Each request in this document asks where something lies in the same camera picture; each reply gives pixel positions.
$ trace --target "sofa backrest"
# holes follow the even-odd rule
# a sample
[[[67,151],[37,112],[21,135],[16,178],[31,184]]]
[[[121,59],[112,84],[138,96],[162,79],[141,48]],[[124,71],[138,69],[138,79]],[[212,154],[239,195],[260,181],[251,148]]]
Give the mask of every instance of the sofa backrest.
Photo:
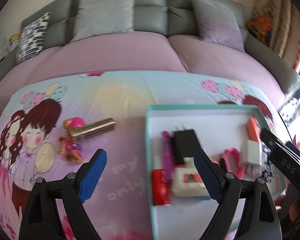
[[[205,0],[235,15],[245,40],[243,5],[232,0]],[[72,39],[79,0],[55,0],[27,19],[22,28],[50,12],[44,48],[64,46]],[[198,35],[191,0],[135,0],[134,29],[162,35]]]

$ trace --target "purple marker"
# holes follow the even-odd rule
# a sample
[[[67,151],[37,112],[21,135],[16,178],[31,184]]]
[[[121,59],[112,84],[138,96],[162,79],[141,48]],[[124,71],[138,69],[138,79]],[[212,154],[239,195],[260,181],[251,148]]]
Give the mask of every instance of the purple marker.
[[[163,131],[162,138],[163,138],[163,168],[166,171],[167,182],[171,182],[174,173],[174,162],[173,162],[170,134],[167,131]]]

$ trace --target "purple gray pillow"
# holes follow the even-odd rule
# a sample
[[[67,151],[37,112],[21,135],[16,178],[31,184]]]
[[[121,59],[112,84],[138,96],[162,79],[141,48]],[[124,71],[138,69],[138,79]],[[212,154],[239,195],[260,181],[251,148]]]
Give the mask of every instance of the purple gray pillow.
[[[234,14],[204,0],[191,0],[202,41],[244,51],[243,40]]]

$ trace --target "checkered pillow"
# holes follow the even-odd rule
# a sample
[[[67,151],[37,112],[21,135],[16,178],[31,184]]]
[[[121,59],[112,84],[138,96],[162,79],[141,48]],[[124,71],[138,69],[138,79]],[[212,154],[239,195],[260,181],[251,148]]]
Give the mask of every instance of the checkered pillow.
[[[45,13],[42,17],[23,28],[16,57],[17,64],[37,56],[43,50],[50,18],[49,14],[49,12]]]

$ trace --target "sofa armrest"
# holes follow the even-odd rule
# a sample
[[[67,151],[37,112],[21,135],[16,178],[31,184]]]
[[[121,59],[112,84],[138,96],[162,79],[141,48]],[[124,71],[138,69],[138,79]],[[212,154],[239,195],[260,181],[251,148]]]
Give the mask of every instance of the sofa armrest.
[[[300,75],[250,33],[244,49],[247,54],[260,62],[274,76],[285,95],[293,94],[300,88]]]
[[[16,65],[16,55],[18,46],[11,51],[1,62],[0,62],[0,81],[9,73],[10,70]]]

